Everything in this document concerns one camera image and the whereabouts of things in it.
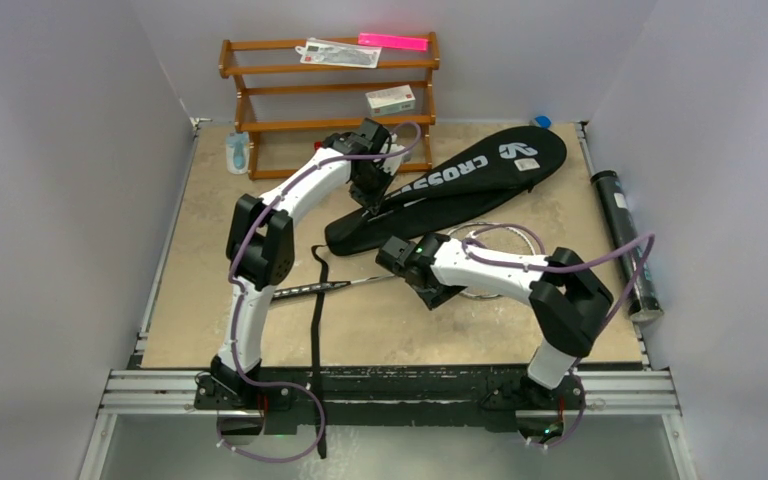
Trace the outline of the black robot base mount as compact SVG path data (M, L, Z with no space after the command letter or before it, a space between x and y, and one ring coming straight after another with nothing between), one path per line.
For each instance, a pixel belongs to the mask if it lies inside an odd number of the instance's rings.
M258 367L258 388L230 372L195 377L194 407L214 413L264 413L269 434L302 425L476 427L542 436L583 404L580 380L568 375L546 389L523 364Z

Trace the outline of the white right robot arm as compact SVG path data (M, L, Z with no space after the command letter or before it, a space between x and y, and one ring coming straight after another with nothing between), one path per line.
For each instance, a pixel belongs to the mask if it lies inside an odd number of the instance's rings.
M466 289L514 299L531 308L542 334L521 381L524 399L544 407L577 361L590 355L614 297L572 250L516 255L474 240L429 233L412 242L391 237L375 261L436 309Z

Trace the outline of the white badminton racket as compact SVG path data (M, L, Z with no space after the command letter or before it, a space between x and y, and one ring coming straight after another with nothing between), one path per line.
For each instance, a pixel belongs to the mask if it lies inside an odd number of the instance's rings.
M545 251L545 244L542 239L531 229L510 223L500 222L488 222L488 221L473 221L458 225L447 231L448 235L456 233L458 231L466 230L468 227L474 227L468 234L468 237L474 240L478 239L480 235L479 231L489 231L492 229L505 229L509 232L513 232L520 239L524 240L529 247L532 255L535 255L538 251ZM350 286L378 282L394 278L393 274L377 275L367 278L355 279L355 280L341 280L341 281L320 281L318 283L300 285L295 287L288 287L278 289L272 296L272 301L284 301L290 299L297 299L302 297L308 297L319 293L328 293L344 289Z

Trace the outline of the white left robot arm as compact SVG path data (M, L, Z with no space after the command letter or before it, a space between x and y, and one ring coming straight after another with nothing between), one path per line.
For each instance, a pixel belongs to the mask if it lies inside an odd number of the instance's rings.
M364 209L378 210L412 148L399 145L391 130L367 118L353 131L327 137L278 186L237 200L226 245L232 306L225 339L209 369L220 397L232 408L249 407L267 385L257 378L262 336L276 287L294 266L296 226L343 185Z

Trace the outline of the black shuttlecock tube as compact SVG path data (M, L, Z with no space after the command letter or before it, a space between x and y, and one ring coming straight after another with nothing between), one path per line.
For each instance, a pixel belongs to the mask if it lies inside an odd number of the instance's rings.
M590 183L596 192L613 247L619 249L635 240L639 234L618 174L613 170L602 170L591 177ZM637 323L649 323L664 314L648 265L642 261L644 247L636 246L617 260L622 278L630 287L623 306L629 319Z

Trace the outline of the black racket bag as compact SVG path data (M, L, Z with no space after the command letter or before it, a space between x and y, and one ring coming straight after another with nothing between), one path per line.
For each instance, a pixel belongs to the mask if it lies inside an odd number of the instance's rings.
M326 226L337 256L407 240L476 219L555 173L567 158L560 136L536 126L493 133L388 193L375 214L360 208Z

